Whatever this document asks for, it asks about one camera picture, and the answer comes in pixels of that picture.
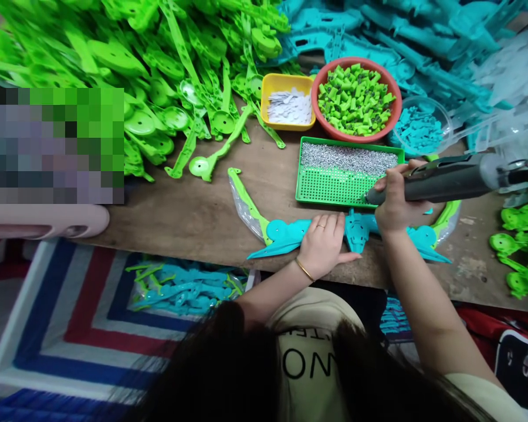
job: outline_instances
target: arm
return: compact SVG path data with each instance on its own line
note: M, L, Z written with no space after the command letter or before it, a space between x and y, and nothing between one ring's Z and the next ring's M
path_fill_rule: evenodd
M310 277L292 261L236 300L245 314L246 329L265 324L285 302L337 264L360 258L356 253L340 253L345 221L344 214L340 213L316 216L311 222L297 257Z
M410 166L418 165L411 161ZM407 234L407 226L431 204L405 201L404 178L400 171L406 170L401 167L388 171L387 178L376 186L381 190L387 186L387 200L375 215L393 284L411 324L421 363L442 375L466 373L502 388L448 295Z

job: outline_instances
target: red bowl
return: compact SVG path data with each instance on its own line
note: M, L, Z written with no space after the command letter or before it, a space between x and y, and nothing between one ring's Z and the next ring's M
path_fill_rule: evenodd
M337 66L346 69L347 67L350 67L356 63L361 64L362 68L364 69L375 70L376 72L379 72L381 75L379 83L386 84L387 92L390 92L396 96L395 101L393 101L393 103L391 104L391 117L385 123L385 129L383 129L381 132L376 133L375 135L368 137L355 137L347 135L335 129L323 117L323 114L321 113L321 110L319 110L319 104L317 102L319 99L319 85L327 83L327 76L329 70L334 72L334 69L336 69ZM385 67L382 67L379 64L372 62L371 60L363 59L362 57L344 57L342 59L334 60L333 62L326 64L317 74L317 76L315 77L315 81L313 82L313 88L311 89L311 104L313 105L313 111L315 112L315 116L317 116L317 120L331 137L339 141L368 144L370 142L380 140L393 130L393 128L397 124L397 121L401 117L401 112L403 110L403 97L401 96L401 90L399 89L399 85L397 84L395 79L393 79L393 76L391 76L391 74L387 71Z

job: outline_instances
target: clear plastic bowl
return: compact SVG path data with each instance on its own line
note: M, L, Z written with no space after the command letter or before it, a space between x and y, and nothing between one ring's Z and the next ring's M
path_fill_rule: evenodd
M416 107L423 114L433 116L440 122L441 129L439 131L442 139L440 142L429 142L421 145L419 142L415 142L418 137L415 136L414 129L410 126L401 127L398 123L390 136L390 142L393 146L403 148L407 156L421 156L440 154L447 147L457 142L457 138L453 135L450 116L440 103L426 97L408 97L403 100L403 113L412 107Z

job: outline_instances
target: dark hair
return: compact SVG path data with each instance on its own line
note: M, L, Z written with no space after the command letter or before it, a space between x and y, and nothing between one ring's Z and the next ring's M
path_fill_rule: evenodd
M241 307L224 302L188 333L170 360L159 361L160 374L122 422L277 420L277 336L264 326L245 331ZM353 421L494 421L445 378L420 371L402 355L393 357L348 321L332 340Z

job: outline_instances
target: yellow plastic tray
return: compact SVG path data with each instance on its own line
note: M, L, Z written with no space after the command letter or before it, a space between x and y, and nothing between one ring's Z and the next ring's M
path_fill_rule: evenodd
M276 130L291 130L305 132L315 124L315 113L311 110L311 123L308 125L296 125L287 123L271 123L268 120L268 107L270 106L270 95L274 92L291 91L292 88L302 91L305 95L311 93L313 79L307 76L284 75L281 73L269 73L262 80L262 99L260 101L260 115L266 125Z

